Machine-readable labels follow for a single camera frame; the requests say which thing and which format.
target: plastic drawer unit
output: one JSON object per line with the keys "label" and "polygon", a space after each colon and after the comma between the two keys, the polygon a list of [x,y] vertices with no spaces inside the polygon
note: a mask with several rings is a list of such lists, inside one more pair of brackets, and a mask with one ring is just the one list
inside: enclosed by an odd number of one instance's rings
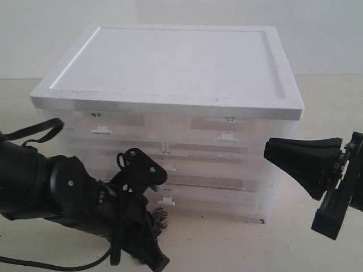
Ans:
{"label": "plastic drawer unit", "polygon": [[273,27],[97,25],[31,93],[96,178],[138,147],[168,172],[151,206],[266,222],[279,171],[270,137],[294,137],[303,102]]}

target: white table surface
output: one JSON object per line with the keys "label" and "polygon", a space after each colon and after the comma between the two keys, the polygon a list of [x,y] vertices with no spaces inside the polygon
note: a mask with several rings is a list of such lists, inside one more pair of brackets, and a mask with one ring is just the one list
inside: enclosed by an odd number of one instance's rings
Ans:
{"label": "white table surface", "polygon": [[[29,99],[38,80],[0,80],[0,129],[4,133],[40,121]],[[301,139],[342,137],[363,131],[363,76],[299,76],[305,115],[297,135]],[[38,145],[55,155],[51,142]],[[171,214],[169,228],[159,238],[171,262],[165,272],[361,272],[363,213],[349,209],[337,241],[310,229],[317,201],[285,176],[268,224],[232,219]],[[101,238],[42,219],[10,222],[0,218],[0,255],[75,266],[92,262],[108,248]],[[126,253],[121,265],[108,261],[89,270],[149,271],[135,265]],[[0,271],[42,271],[0,263]]]}

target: black cable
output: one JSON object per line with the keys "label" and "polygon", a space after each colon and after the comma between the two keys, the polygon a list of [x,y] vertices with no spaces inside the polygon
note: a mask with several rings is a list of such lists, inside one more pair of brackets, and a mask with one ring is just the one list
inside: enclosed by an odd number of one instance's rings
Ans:
{"label": "black cable", "polygon": [[107,259],[110,252],[111,252],[111,249],[108,249],[107,252],[105,253],[105,255],[100,257],[97,261],[92,262],[88,265],[82,265],[82,266],[76,266],[76,267],[63,267],[63,266],[57,266],[57,265],[49,265],[47,263],[44,264],[42,262],[17,260],[17,259],[2,257],[2,256],[0,256],[0,262],[6,263],[6,264],[8,263],[11,265],[31,266],[31,267],[54,270],[54,271],[61,271],[61,272],[76,272],[76,271],[87,270],[92,267],[95,267],[96,265],[99,265],[100,263],[102,263],[104,260]]}

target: white wall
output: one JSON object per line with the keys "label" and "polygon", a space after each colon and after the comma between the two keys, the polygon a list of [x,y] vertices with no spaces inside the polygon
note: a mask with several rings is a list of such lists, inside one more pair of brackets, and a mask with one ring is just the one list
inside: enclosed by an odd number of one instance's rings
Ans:
{"label": "white wall", "polygon": [[42,78],[95,22],[275,26],[295,74],[363,74],[363,1],[0,0],[0,78]]}

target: white lid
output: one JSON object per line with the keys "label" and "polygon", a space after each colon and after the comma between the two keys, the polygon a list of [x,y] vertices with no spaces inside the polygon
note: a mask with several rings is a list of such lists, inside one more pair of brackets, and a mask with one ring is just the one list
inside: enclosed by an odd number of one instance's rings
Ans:
{"label": "white lid", "polygon": [[93,27],[31,93],[37,108],[299,120],[273,27]]}

